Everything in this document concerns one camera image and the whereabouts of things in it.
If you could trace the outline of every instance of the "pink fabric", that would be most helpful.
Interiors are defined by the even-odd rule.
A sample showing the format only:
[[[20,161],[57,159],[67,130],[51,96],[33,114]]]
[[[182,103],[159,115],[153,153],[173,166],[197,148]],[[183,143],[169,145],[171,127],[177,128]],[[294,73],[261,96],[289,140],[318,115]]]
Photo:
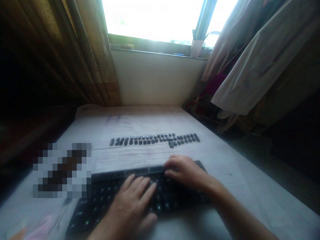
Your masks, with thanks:
[[[47,239],[50,230],[54,225],[52,215],[44,217],[40,222],[36,230],[30,233],[24,240],[45,240]]]
[[[224,69],[218,73],[206,86],[205,93],[208,93],[210,95],[214,95],[220,85],[223,83],[223,81],[228,76],[229,72],[233,68],[233,66],[236,64],[239,57],[235,57],[230,63],[228,63],[227,66],[224,67]]]

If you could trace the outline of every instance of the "black keyboard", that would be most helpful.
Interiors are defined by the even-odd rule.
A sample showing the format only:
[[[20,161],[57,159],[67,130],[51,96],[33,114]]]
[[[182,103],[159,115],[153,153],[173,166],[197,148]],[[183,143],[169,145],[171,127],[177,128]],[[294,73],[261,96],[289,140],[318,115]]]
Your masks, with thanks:
[[[205,170],[200,161],[195,162]],[[79,199],[66,234],[92,231],[107,213],[125,179],[133,173],[136,176],[149,177],[150,184],[157,183],[147,211],[158,216],[210,202],[203,193],[167,178],[164,175],[165,170],[162,166],[157,166],[93,174],[91,186],[87,185],[91,188],[87,190],[87,198]]]

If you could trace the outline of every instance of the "hand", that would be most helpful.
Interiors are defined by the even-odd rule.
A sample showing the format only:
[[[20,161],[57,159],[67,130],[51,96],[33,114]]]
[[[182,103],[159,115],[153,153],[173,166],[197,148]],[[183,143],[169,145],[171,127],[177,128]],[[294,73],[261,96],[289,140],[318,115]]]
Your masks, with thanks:
[[[148,228],[156,220],[157,216],[150,213],[143,219],[145,209],[156,189],[150,178],[129,176],[123,183],[119,193],[115,197],[106,216],[93,230],[88,239],[128,239],[137,232]]]
[[[202,170],[190,157],[171,155],[164,167],[165,175],[197,190],[204,191],[209,183],[218,181]]]

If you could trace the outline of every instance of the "window pane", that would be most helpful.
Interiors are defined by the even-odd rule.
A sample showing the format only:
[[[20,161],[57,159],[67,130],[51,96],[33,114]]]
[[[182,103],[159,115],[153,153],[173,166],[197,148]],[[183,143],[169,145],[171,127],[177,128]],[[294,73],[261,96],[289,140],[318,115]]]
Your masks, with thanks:
[[[203,0],[102,0],[108,33],[192,44]]]
[[[206,48],[213,48],[220,32],[238,0],[218,0],[214,9],[207,33],[210,33],[204,41]]]

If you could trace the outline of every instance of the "white table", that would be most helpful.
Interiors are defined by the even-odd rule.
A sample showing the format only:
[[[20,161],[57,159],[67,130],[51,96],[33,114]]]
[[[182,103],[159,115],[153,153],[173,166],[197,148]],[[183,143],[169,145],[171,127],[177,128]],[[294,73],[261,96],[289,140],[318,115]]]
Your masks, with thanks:
[[[161,133],[197,133],[201,142],[174,149],[167,142],[152,145],[110,147],[110,139]],[[236,198],[280,239],[319,239],[320,217],[260,171],[227,143],[178,106],[128,106],[103,108],[86,105],[58,140],[60,143],[92,143],[93,173],[163,164],[171,154],[200,160]],[[32,175],[28,176],[0,209],[0,237],[24,220],[29,228],[46,214],[56,218],[63,199],[33,199]],[[48,239],[63,239],[77,200],[62,218],[59,231]],[[193,209],[160,220],[151,239],[231,239],[213,208]]]

